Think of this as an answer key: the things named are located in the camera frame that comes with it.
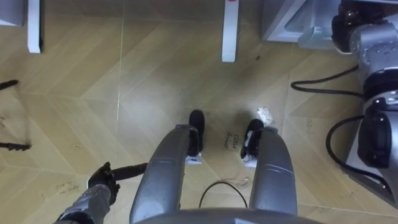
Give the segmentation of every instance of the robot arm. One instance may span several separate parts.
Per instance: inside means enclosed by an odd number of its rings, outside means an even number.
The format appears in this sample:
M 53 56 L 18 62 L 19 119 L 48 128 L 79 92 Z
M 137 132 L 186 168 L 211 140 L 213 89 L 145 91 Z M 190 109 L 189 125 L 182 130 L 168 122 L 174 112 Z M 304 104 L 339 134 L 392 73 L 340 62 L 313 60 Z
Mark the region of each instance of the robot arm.
M 381 4 L 343 0 L 332 39 L 359 64 L 365 104 L 358 156 L 379 169 L 398 208 L 398 31 L 385 16 Z
M 110 206 L 116 201 L 120 188 L 116 181 L 143 174 L 146 167 L 144 163 L 111 170 L 111 164 L 105 163 L 88 180 L 88 189 L 59 216 L 55 224 L 103 223 Z

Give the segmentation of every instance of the white cabinet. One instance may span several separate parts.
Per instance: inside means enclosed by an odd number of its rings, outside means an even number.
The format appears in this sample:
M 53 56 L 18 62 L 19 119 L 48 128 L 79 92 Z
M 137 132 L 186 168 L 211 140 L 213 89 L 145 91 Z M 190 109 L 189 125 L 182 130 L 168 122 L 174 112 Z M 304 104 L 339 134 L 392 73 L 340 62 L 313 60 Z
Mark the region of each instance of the white cabinet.
M 331 20 L 337 15 L 339 4 L 340 0 L 265 0 L 262 39 L 333 49 Z
M 22 26 L 24 0 L 0 0 L 0 26 Z

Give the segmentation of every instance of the black wire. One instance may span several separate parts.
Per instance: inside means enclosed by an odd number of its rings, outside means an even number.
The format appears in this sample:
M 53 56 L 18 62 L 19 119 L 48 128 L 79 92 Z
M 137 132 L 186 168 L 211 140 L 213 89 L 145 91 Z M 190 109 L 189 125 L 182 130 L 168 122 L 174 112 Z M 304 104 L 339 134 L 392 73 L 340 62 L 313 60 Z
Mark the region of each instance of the black wire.
M 292 82 L 292 84 L 290 84 L 290 86 L 297 91 L 303 91 L 303 92 L 308 92 L 308 93 L 323 93 L 323 94 L 338 94 L 338 95 L 350 95 L 350 96 L 357 96 L 361 99 L 364 99 L 364 96 L 360 93 L 356 93 L 356 92 L 352 92 L 352 91 L 344 91 L 344 90 L 323 90 L 323 89 L 314 89 L 314 88 L 304 88 L 304 87 L 299 87 L 297 85 L 304 85 L 304 84 L 316 84 L 316 83 L 323 83 L 323 82 L 327 82 L 330 80 L 334 80 L 336 78 L 345 76 L 350 74 L 351 72 L 354 72 L 358 69 L 358 65 L 354 66 L 351 69 L 348 69 L 346 71 L 343 71 L 339 74 L 336 75 L 332 75 L 330 77 L 326 77 L 326 78 L 321 78 L 318 80 L 305 80 L 305 81 L 297 81 L 297 82 Z M 366 170 L 361 170 L 355 167 L 352 167 L 344 162 L 342 162 L 341 160 L 339 160 L 337 158 L 337 156 L 335 155 L 335 153 L 331 150 L 331 137 L 333 136 L 333 134 L 335 133 L 335 131 L 341 127 L 342 125 L 352 122 L 352 121 L 359 121 L 361 119 L 363 119 L 364 116 L 360 115 L 360 116 L 355 116 L 352 118 L 346 118 L 342 121 L 337 122 L 328 132 L 328 135 L 326 136 L 326 149 L 328 151 L 329 156 L 342 168 L 349 170 L 351 172 L 355 172 L 357 174 L 361 174 L 361 175 L 365 175 L 367 177 L 373 178 L 375 180 L 380 181 L 380 183 L 382 183 L 385 188 L 390 191 L 389 186 L 387 184 L 387 182 L 379 175 L 373 174 L 371 172 L 368 172 Z
M 205 198 L 205 195 L 206 195 L 207 191 L 210 190 L 212 187 L 218 185 L 218 184 L 226 184 L 226 185 L 232 187 L 232 188 L 241 196 L 241 198 L 242 198 L 242 200 L 243 200 L 243 202 L 244 202 L 244 206 L 245 206 L 246 208 L 248 208 L 248 203 L 247 203 L 246 200 L 244 199 L 243 195 L 239 192 L 239 190 L 238 190 L 236 187 L 232 186 L 232 184 L 230 184 L 230 183 L 228 183 L 228 182 L 225 182 L 225 181 L 216 181 L 216 182 L 212 183 L 210 186 L 208 186 L 208 187 L 206 188 L 206 190 L 204 191 L 204 193 L 201 195 L 200 202 L 199 202 L 199 208 L 201 207 L 201 203 L 202 203 L 202 201 L 203 201 L 203 198 Z
M 297 91 L 303 91 L 303 92 L 307 92 L 307 93 L 323 93 L 323 94 L 337 94 L 337 95 L 350 95 L 350 96 L 357 96 L 361 99 L 364 98 L 364 96 L 360 93 L 356 93 L 356 92 L 352 92 L 352 91 L 345 91 L 345 90 L 323 90 L 323 89 L 316 89 L 316 88 L 304 88 L 304 87 L 300 87 L 297 85 L 305 85 L 305 84 L 317 84 L 317 83 L 323 83 L 323 82 L 327 82 L 330 80 L 334 80 L 336 78 L 345 76 L 350 74 L 351 72 L 355 72 L 358 69 L 358 65 L 354 66 L 353 68 L 343 71 L 339 74 L 336 75 L 332 75 L 330 77 L 326 77 L 326 78 L 321 78 L 318 80 L 305 80 L 305 81 L 296 81 L 296 82 L 292 82 L 292 84 L 290 84 L 290 86 Z
M 137 177 L 145 172 L 148 163 L 138 164 L 134 166 L 120 167 L 112 170 L 113 179 L 115 181 L 126 180 L 132 177 Z
M 365 170 L 361 170 L 361 169 L 352 167 L 352 166 L 350 166 L 350 165 L 348 165 L 348 164 L 345 164 L 344 162 L 342 162 L 341 160 L 339 160 L 339 159 L 337 158 L 337 156 L 335 155 L 335 153 L 331 150 L 331 137 L 333 136 L 333 134 L 335 133 L 335 131 L 336 131 L 338 128 L 340 128 L 342 125 L 344 125 L 344 124 L 347 124 L 347 123 L 350 123 L 350 122 L 353 122 L 353 121 L 359 121 L 359 120 L 362 120 L 363 118 L 364 118 L 363 115 L 355 116 L 355 117 L 352 117 L 352 118 L 346 118 L 346 119 L 344 119 L 344 120 L 341 120 L 341 121 L 337 122 L 333 127 L 331 127 L 331 129 L 330 129 L 329 132 L 328 132 L 328 135 L 326 136 L 326 149 L 327 149 L 327 151 L 328 151 L 328 153 L 329 153 L 329 156 L 330 156 L 340 167 L 342 167 L 342 168 L 344 168 L 344 169 L 346 169 L 346 170 L 355 172 L 355 173 L 357 173 L 357 174 L 362 174 L 362 175 L 371 177 L 371 178 L 373 178 L 373 179 L 375 179 L 375 180 L 378 180 L 378 181 L 380 181 L 380 183 L 382 183 L 382 184 L 386 187 L 387 190 L 389 190 L 388 185 L 387 185 L 387 182 L 386 182 L 381 176 L 376 175 L 376 174 L 373 174 L 373 173 L 368 172 L 368 171 L 365 171 Z

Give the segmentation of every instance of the gray metal casing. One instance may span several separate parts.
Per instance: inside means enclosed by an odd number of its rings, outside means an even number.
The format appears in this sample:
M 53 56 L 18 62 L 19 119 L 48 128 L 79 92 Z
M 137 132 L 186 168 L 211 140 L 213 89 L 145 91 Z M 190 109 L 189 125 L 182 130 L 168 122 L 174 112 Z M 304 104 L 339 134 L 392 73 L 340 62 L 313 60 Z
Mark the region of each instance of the gray metal casing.
M 398 208 L 398 112 L 384 112 L 391 125 L 391 154 L 389 167 L 379 169 L 391 189 L 395 207 Z
M 189 125 L 178 125 L 157 147 L 134 198 L 130 223 L 175 212 L 180 208 L 191 129 Z
M 142 222 L 140 224 L 319 224 L 318 222 L 300 218 L 295 215 L 285 213 L 254 210 L 245 208 L 208 208 L 181 210 L 179 212 L 159 215 Z
M 270 128 L 262 129 L 249 208 L 297 215 L 292 161 L 283 139 Z
M 398 33 L 394 24 L 363 25 L 353 32 L 349 42 L 359 62 L 362 85 L 371 75 L 398 69 Z

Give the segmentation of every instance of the white table leg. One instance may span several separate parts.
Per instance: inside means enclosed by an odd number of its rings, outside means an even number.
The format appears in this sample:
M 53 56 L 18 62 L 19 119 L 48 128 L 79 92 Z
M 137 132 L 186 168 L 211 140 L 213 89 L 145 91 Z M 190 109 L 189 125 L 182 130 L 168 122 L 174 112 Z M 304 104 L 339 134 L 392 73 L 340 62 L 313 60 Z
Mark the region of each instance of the white table leg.
M 27 48 L 30 53 L 40 50 L 40 0 L 28 0 L 27 10 Z
M 236 57 L 236 38 L 238 35 L 239 0 L 225 0 L 223 48 L 221 59 L 223 62 L 234 62 Z

